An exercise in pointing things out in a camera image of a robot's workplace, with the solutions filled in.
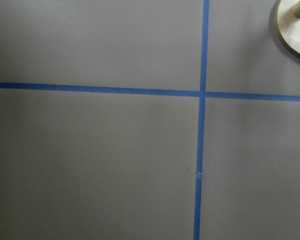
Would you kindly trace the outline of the wooden cup storage rack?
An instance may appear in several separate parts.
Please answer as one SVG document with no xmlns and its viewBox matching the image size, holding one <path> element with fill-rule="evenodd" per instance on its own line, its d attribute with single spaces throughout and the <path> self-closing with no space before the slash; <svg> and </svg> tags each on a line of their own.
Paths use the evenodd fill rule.
<svg viewBox="0 0 300 240">
<path fill-rule="evenodd" d="M 279 0 L 274 23 L 283 44 L 300 58 L 300 0 Z"/>
</svg>

